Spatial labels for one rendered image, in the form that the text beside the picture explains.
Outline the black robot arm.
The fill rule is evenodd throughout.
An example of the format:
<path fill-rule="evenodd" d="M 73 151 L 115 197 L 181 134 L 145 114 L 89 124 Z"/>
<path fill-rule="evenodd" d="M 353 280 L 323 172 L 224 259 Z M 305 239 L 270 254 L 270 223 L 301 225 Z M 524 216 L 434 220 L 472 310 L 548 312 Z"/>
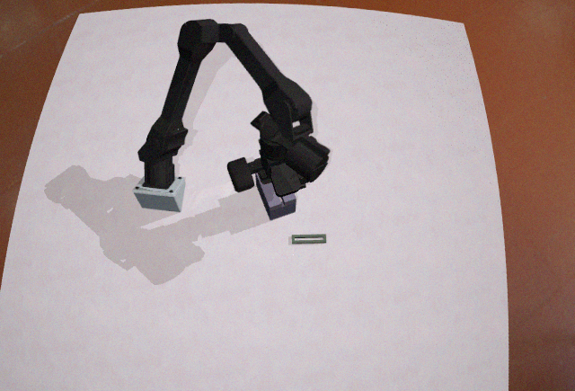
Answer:
<path fill-rule="evenodd" d="M 328 164 L 331 150 L 309 134 L 314 132 L 312 100 L 305 89 L 285 77 L 241 23 L 218 24 L 213 19 L 187 21 L 180 30 L 180 53 L 162 114 L 137 151 L 144 162 L 142 187 L 165 189 L 174 182 L 173 156 L 184 145 L 188 129 L 182 118 L 203 58 L 217 42 L 226 43 L 262 91 L 269 113 L 261 111 L 251 122 L 260 132 L 261 151 L 285 163 L 265 166 L 278 197 L 306 188 Z M 300 125 L 293 127 L 293 123 Z"/>

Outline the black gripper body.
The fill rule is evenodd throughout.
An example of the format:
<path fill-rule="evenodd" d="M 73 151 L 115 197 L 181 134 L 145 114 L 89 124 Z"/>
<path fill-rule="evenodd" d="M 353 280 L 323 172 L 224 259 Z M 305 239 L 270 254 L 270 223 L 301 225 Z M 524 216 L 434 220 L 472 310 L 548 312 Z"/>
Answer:
<path fill-rule="evenodd" d="M 244 157 L 238 158 L 234 161 L 228 162 L 227 170 L 231 177 L 234 189 L 237 192 L 246 191 L 254 186 L 252 174 L 258 173 L 262 181 L 268 180 L 265 173 L 265 166 L 279 165 L 285 163 L 284 156 L 281 158 L 271 158 L 263 154 L 259 149 L 261 159 L 252 161 L 247 164 Z"/>

